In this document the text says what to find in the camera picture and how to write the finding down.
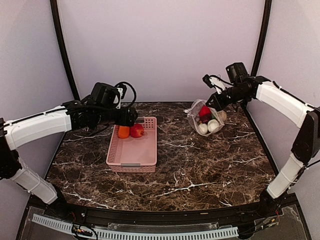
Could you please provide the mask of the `red tomato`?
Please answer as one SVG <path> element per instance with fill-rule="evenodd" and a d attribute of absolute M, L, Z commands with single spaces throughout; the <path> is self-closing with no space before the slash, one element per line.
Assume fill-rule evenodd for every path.
<path fill-rule="evenodd" d="M 203 105 L 202 108 L 200 109 L 199 113 L 198 113 L 198 115 L 200 117 L 203 117 L 203 116 L 206 116 L 206 115 L 209 115 L 209 114 L 211 114 L 211 110 L 206 105 Z"/>

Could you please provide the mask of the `yellow peach fruit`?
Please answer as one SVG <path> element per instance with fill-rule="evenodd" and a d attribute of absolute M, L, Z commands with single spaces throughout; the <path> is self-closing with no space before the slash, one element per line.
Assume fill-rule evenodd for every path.
<path fill-rule="evenodd" d="M 221 121 L 225 122 L 227 120 L 227 113 L 224 110 L 217 112 Z"/>

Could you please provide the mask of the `clear zip top bag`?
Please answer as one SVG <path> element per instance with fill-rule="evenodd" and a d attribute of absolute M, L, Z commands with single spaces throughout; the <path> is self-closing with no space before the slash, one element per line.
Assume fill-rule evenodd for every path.
<path fill-rule="evenodd" d="M 184 113 L 187 114 L 187 120 L 192 129 L 203 137 L 219 132 L 227 120 L 225 111 L 216 111 L 206 106 L 206 101 L 203 99 L 195 100 L 190 108 L 184 110 Z"/>

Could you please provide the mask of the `pale green radish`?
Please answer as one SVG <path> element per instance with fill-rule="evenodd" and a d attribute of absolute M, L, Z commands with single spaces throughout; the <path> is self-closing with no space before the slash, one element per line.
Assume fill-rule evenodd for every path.
<path fill-rule="evenodd" d="M 219 122 L 216 119 L 212 119 L 207 123 L 207 129 L 210 133 L 215 131 L 219 126 Z"/>

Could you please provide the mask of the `orange fruit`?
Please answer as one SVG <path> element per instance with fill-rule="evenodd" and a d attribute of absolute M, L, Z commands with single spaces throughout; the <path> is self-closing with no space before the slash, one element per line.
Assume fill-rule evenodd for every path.
<path fill-rule="evenodd" d="M 130 127 L 129 126 L 119 126 L 118 127 L 118 137 L 120 139 L 126 139 L 130 136 Z"/>

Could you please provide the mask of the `red pomegranate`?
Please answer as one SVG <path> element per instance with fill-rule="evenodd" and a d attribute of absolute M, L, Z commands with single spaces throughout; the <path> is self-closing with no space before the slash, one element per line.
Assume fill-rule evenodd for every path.
<path fill-rule="evenodd" d="M 141 138 L 144 134 L 144 127 L 140 123 L 135 123 L 132 127 L 130 127 L 130 136 L 132 138 Z"/>

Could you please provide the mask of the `pink perforated plastic basket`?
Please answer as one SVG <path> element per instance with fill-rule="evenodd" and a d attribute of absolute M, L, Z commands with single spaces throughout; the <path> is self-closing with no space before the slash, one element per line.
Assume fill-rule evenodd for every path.
<path fill-rule="evenodd" d="M 144 135 L 119 138 L 119 126 L 113 128 L 106 164 L 117 173 L 154 173 L 157 164 L 157 119 L 145 116 L 141 122 Z"/>

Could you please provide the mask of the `dark red apple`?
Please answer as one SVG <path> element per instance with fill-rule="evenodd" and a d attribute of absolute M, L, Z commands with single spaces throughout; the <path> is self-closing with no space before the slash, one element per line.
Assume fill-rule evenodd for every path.
<path fill-rule="evenodd" d="M 199 117 L 199 120 L 202 124 L 207 124 L 210 120 L 212 120 L 211 114 L 202 115 Z"/>

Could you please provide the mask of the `white wrinkled radish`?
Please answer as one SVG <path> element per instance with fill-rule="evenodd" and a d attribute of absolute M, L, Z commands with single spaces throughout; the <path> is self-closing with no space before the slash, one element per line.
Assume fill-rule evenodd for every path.
<path fill-rule="evenodd" d="M 205 123 L 200 123 L 198 125 L 198 132 L 202 135 L 206 135 L 208 132 L 208 125 Z"/>

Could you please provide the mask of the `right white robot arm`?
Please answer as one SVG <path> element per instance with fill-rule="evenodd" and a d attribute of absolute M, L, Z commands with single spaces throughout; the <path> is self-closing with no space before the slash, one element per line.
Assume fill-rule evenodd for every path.
<path fill-rule="evenodd" d="M 316 163 L 320 151 L 320 109 L 307 103 L 265 76 L 251 76 L 242 62 L 226 67 L 228 80 L 206 74 L 202 81 L 216 90 L 206 106 L 217 111 L 238 102 L 256 100 L 275 110 L 296 129 L 287 161 L 265 192 L 267 197 L 255 205 L 255 213 L 266 217 L 278 199 L 296 184 L 304 171 Z"/>

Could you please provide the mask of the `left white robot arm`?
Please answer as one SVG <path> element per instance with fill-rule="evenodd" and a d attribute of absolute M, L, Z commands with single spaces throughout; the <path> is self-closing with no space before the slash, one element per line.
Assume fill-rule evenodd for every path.
<path fill-rule="evenodd" d="M 116 85 L 97 82 L 91 93 L 82 100 L 71 100 L 53 109 L 16 120 L 0 120 L 0 178 L 12 180 L 28 193 L 51 205 L 60 218 L 71 213 L 63 194 L 57 187 L 45 181 L 20 158 L 18 148 L 57 133 L 83 128 L 95 130 L 97 126 L 110 124 L 131 127 L 138 118 L 133 99 L 122 106 L 127 89 L 136 96 L 134 87 L 125 81 Z"/>

